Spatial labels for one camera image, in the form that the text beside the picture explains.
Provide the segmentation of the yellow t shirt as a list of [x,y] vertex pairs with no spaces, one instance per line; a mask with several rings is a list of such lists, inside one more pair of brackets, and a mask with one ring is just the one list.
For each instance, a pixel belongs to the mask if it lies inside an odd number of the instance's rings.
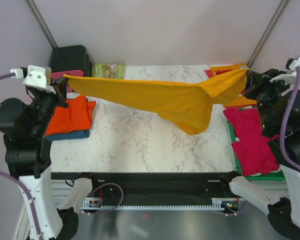
[[247,83],[248,69],[236,69],[199,83],[128,80],[65,74],[82,96],[158,114],[188,135],[206,131],[214,105],[232,103]]

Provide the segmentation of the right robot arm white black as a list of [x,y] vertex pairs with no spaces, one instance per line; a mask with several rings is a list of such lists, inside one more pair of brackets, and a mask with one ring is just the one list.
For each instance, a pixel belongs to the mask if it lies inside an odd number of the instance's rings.
[[244,96],[255,100],[262,134],[284,174],[288,197],[272,195],[236,171],[219,184],[225,197],[243,197],[261,210],[271,226],[290,240],[300,240],[300,67],[288,72],[247,72]]

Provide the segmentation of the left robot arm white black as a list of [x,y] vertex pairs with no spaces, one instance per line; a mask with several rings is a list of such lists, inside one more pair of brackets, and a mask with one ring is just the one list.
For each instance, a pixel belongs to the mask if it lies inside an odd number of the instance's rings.
[[86,196],[100,191],[98,182],[84,177],[74,181],[62,204],[56,206],[51,179],[51,146],[46,131],[57,107],[68,107],[66,77],[46,88],[26,87],[33,94],[27,105],[17,98],[0,103],[0,131],[6,148],[9,173],[0,175],[15,182],[28,215],[29,240],[71,240],[79,227],[78,212]]

